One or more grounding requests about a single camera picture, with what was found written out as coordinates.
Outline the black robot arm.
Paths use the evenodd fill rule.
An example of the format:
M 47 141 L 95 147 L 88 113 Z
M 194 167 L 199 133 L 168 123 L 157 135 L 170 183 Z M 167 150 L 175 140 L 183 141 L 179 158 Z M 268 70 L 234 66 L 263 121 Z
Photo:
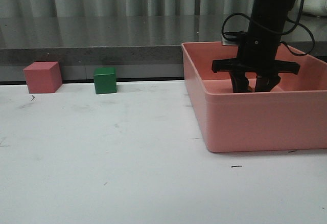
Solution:
M 300 65 L 296 62 L 276 60 L 277 49 L 283 35 L 294 31 L 299 22 L 302 8 L 296 20 L 288 17 L 296 0 L 254 0 L 250 16 L 240 16 L 249 20 L 246 32 L 221 31 L 222 39 L 238 46 L 236 58 L 214 60 L 212 70 L 229 72 L 234 93 L 249 93 L 246 73 L 256 73 L 255 92 L 269 92 L 281 80 L 280 73 L 298 74 Z

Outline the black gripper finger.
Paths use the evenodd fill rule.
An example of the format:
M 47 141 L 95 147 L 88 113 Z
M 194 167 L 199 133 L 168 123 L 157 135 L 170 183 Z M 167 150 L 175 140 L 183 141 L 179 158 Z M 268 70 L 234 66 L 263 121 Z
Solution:
M 249 81 L 245 72 L 229 72 L 234 93 L 248 93 Z
M 279 75 L 273 76 L 256 76 L 255 92 L 269 92 L 280 82 L 281 78 Z

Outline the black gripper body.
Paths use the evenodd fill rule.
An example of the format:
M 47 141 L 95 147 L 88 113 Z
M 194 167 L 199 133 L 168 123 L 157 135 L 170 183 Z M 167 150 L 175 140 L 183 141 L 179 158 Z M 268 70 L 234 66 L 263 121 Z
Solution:
M 246 32 L 228 32 L 223 35 L 223 43 L 238 45 L 237 56 L 230 59 L 214 60 L 212 71 L 216 72 L 251 72 L 257 74 L 298 74 L 300 65 L 296 62 L 276 60 L 280 40 L 271 34 L 263 38 L 254 37 Z

